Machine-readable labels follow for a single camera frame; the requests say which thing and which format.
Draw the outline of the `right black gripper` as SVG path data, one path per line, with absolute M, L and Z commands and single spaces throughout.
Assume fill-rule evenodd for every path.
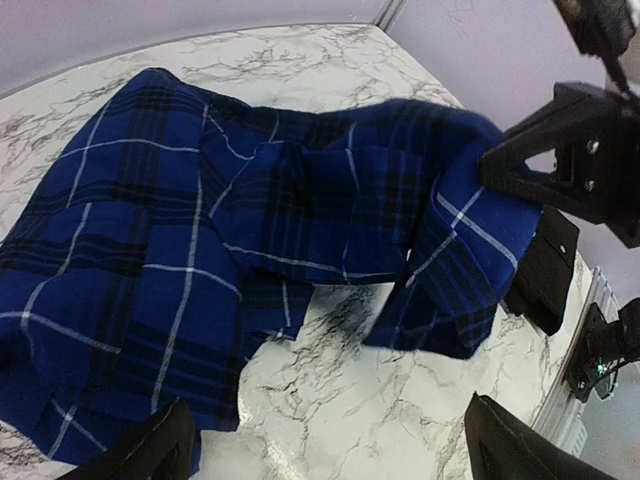
M 585 83 L 559 83 L 554 100 L 515 125 L 479 161 L 481 183 L 607 226 L 639 243 L 639 98 Z M 579 228 L 545 207 L 504 297 L 548 336 L 562 326 Z

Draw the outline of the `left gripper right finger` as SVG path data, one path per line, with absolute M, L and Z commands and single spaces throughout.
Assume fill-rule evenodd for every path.
M 560 450 L 487 395 L 464 415 L 471 473 L 480 480 L 614 480 Z

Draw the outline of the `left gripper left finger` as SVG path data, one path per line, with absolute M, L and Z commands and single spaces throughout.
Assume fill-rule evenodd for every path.
M 187 480 L 195 426 L 187 402 L 176 399 L 112 447 L 60 480 Z

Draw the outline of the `blue plaid long sleeve shirt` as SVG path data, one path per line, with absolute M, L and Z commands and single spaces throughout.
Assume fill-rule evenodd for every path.
M 306 113 L 142 71 L 2 243 L 2 420 L 72 464 L 175 398 L 233 431 L 244 366 L 318 285 L 392 283 L 366 345 L 470 358 L 541 215 L 481 185 L 502 138 L 425 101 Z

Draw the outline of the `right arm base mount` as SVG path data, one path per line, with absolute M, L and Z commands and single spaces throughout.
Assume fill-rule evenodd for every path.
M 565 379 L 574 397 L 586 403 L 598 384 L 638 360 L 639 298 L 624 305 L 612 322 L 607 322 L 600 306 L 592 302 Z

